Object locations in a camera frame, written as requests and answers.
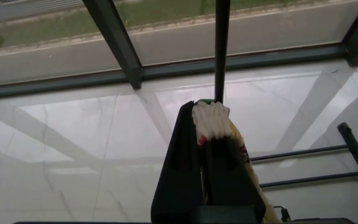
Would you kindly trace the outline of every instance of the corrugated wall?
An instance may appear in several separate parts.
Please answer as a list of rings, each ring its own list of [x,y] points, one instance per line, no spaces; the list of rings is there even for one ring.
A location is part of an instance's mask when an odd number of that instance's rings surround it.
[[[0,22],[83,6],[82,0],[23,0],[0,2]]]

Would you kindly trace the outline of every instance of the tile floor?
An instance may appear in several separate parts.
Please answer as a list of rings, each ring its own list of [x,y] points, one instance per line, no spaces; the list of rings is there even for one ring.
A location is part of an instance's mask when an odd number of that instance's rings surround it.
[[[0,99],[0,224],[149,222],[180,106],[213,75]],[[358,68],[343,60],[228,72],[224,104],[251,157],[358,140]],[[358,171],[349,153],[254,164],[260,182]],[[292,218],[358,222],[358,178],[266,189]]]

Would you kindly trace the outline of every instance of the mop head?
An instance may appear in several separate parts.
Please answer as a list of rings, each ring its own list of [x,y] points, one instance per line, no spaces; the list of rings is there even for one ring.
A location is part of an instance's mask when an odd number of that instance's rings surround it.
[[[244,167],[266,206],[266,212],[262,222],[281,223],[281,219],[277,217],[273,206],[269,203],[259,187],[259,180],[250,163],[244,140],[239,130],[229,119],[229,113],[230,109],[223,106],[220,102],[215,103],[212,100],[198,101],[192,111],[193,121],[196,126],[197,143],[202,146],[206,141],[210,141],[212,138],[232,138],[236,143]]]

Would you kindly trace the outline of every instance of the green lawn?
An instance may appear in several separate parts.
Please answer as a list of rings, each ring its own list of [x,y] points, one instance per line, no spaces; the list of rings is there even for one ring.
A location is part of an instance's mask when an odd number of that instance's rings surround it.
[[[231,10],[299,0],[232,0]],[[214,0],[143,0],[119,2],[117,9],[126,27],[213,14]],[[97,32],[88,11],[78,11],[37,21],[0,27],[0,47],[33,44],[40,41]]]

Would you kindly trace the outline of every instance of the road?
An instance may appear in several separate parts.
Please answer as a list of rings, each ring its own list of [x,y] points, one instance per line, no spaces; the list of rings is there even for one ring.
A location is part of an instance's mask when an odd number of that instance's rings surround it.
[[[228,54],[340,42],[358,0],[231,19]],[[131,35],[144,65],[214,55],[214,23]],[[0,55],[0,84],[119,68],[104,40]]]

